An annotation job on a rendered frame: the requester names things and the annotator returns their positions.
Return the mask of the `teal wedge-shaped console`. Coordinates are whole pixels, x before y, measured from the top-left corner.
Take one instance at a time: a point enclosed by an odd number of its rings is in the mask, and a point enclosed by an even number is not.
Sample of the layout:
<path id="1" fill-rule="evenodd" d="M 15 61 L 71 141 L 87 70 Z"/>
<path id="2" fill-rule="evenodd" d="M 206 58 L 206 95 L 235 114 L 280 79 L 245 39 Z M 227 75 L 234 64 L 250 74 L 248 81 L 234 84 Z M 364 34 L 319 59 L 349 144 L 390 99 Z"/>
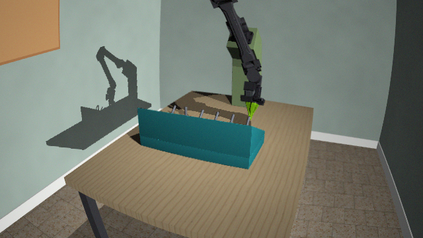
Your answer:
<path id="1" fill-rule="evenodd" d="M 265 131 L 230 122 L 138 108 L 139 135 L 142 146 L 232 167 L 249 169 L 264 143 Z"/>

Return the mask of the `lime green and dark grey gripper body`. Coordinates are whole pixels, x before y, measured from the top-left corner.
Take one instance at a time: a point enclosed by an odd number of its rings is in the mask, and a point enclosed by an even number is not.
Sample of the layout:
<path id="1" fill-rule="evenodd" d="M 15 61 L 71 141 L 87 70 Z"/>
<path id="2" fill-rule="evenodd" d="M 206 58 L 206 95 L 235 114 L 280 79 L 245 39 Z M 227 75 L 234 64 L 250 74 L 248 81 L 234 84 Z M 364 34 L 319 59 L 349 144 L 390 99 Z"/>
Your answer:
<path id="1" fill-rule="evenodd" d="M 241 101 L 244 101 L 244 102 L 254 102 L 256 104 L 263 105 L 263 106 L 264 106 L 264 103 L 265 103 L 265 100 L 263 98 L 260 98 L 260 97 L 247 97 L 246 95 L 241 95 Z"/>

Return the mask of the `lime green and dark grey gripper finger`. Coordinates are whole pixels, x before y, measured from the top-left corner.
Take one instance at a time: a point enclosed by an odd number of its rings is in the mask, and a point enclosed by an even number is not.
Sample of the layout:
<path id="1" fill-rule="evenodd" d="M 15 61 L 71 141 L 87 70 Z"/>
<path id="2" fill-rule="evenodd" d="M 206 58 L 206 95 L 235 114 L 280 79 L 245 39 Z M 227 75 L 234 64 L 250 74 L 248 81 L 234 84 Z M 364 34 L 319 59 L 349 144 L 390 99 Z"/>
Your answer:
<path id="1" fill-rule="evenodd" d="M 251 108 L 250 108 L 250 120 L 251 120 L 251 118 L 252 118 L 252 116 L 253 116 L 253 114 L 254 114 L 254 112 L 256 111 L 257 108 L 258 108 L 258 104 L 252 102 Z M 253 111 L 253 109 L 254 109 L 254 111 Z"/>
<path id="2" fill-rule="evenodd" d="M 250 116 L 251 102 L 246 102 L 246 106 L 247 106 L 248 114 Z"/>

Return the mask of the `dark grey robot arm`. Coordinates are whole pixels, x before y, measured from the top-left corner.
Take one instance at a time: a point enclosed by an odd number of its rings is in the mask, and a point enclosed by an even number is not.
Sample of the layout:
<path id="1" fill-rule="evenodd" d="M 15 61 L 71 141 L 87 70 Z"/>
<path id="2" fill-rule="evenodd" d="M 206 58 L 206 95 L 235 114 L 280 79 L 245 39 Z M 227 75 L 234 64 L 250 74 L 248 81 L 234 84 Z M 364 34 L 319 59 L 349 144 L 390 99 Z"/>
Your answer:
<path id="1" fill-rule="evenodd" d="M 249 47 L 249 44 L 252 42 L 254 33 L 249 31 L 244 17 L 240 18 L 239 16 L 236 16 L 233 4 L 238 2 L 238 0 L 210 1 L 213 8 L 219 7 L 222 10 L 225 18 L 227 19 L 226 25 L 231 34 L 230 40 L 237 43 L 239 53 L 241 54 L 241 65 L 243 67 L 244 74 L 249 80 L 249 82 L 245 81 L 244 84 L 243 90 L 245 90 L 245 95 L 248 97 L 260 97 L 262 89 L 262 76 L 259 74 L 259 71 L 261 71 L 262 66 L 259 59 L 255 58 L 252 50 Z"/>

